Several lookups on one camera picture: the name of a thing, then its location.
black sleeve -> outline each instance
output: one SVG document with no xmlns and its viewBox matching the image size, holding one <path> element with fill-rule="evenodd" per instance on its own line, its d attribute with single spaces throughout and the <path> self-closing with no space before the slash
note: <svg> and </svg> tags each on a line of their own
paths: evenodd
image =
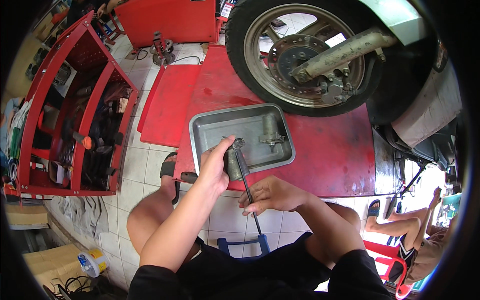
<svg viewBox="0 0 480 300">
<path fill-rule="evenodd" d="M 391 299 L 375 261 L 365 250 L 353 250 L 340 258 L 330 275 L 328 293 L 334 299 Z"/>
<path fill-rule="evenodd" d="M 154 265 L 138 268 L 128 292 L 127 300 L 183 299 L 177 275 L 171 270 Z"/>
</svg>

red plastic chair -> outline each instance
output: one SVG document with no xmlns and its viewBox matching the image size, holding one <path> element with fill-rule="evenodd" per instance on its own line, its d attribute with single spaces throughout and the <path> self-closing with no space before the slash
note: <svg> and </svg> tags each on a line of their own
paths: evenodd
<svg viewBox="0 0 480 300">
<path fill-rule="evenodd" d="M 386 264 L 388 266 L 388 269 L 385 272 L 385 274 L 380 275 L 380 279 L 388 280 L 388 274 L 392 270 L 393 264 L 395 262 L 399 262 L 399 263 L 402 264 L 403 271 L 402 271 L 402 275 L 400 275 L 400 279 L 398 281 L 399 284 L 396 285 L 395 298 L 398 299 L 398 300 L 402 300 L 403 298 L 405 298 L 410 293 L 410 291 L 412 290 L 413 283 L 412 284 L 401 284 L 403 282 L 403 280 L 405 279 L 405 276 L 407 275 L 407 264 L 405 263 L 405 261 L 402 258 L 398 257 L 398 255 L 397 255 L 398 254 L 398 249 L 400 248 L 400 245 L 398 245 L 396 247 L 390 247 L 390 246 L 386 246 L 386 245 L 373 243 L 373 242 L 367 241 L 367 240 L 364 240 L 363 243 L 365 244 L 365 248 L 367 248 L 368 250 L 373 251 L 373 252 L 378 253 L 378 254 L 381 254 L 381 255 L 391 257 L 391 258 L 377 257 L 375 259 L 376 262 L 381 263 L 381 264 Z"/>
</svg>

tire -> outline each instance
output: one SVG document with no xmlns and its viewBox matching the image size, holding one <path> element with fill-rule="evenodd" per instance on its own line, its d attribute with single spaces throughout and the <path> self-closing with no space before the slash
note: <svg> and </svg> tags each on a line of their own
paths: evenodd
<svg viewBox="0 0 480 300">
<path fill-rule="evenodd" d="M 291 0 L 241 0 L 234 6 L 225 29 L 225 41 L 228 58 L 237 75 L 259 98 L 266 102 L 275 103 L 283 110 L 294 114 L 309 117 L 330 117 L 352 111 L 362 105 L 374 93 L 380 82 L 382 76 L 382 64 L 380 63 L 374 65 L 370 83 L 362 94 L 351 96 L 346 102 L 325 108 L 302 107 L 279 99 L 263 88 L 251 74 L 245 60 L 243 49 L 244 39 L 250 25 L 265 11 L 282 4 L 290 3 L 292 3 Z M 295 3 L 309 4 L 333 13 L 347 24 L 354 34 L 370 28 L 377 22 L 376 17 L 372 15 L 371 11 L 366 10 L 358 1 L 299 0 Z M 375 57 L 375 53 L 365 55 L 365 73 L 371 57 Z"/>
</svg>

plastic bucket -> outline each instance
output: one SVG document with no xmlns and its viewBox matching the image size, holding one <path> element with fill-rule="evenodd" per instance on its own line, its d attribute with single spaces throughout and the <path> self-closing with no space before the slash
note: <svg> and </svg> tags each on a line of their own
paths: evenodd
<svg viewBox="0 0 480 300">
<path fill-rule="evenodd" d="M 98 248 L 93 248 L 87 252 L 80 252 L 77 257 L 82 266 L 82 271 L 90 277 L 98 277 L 109 265 L 107 257 Z"/>
</svg>

bolt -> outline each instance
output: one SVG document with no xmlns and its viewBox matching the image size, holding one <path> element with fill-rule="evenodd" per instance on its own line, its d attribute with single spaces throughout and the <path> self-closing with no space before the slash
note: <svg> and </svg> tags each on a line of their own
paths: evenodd
<svg viewBox="0 0 480 300">
<path fill-rule="evenodd" d="M 306 82 L 308 79 L 307 74 L 305 73 L 299 73 L 299 82 Z"/>
</svg>

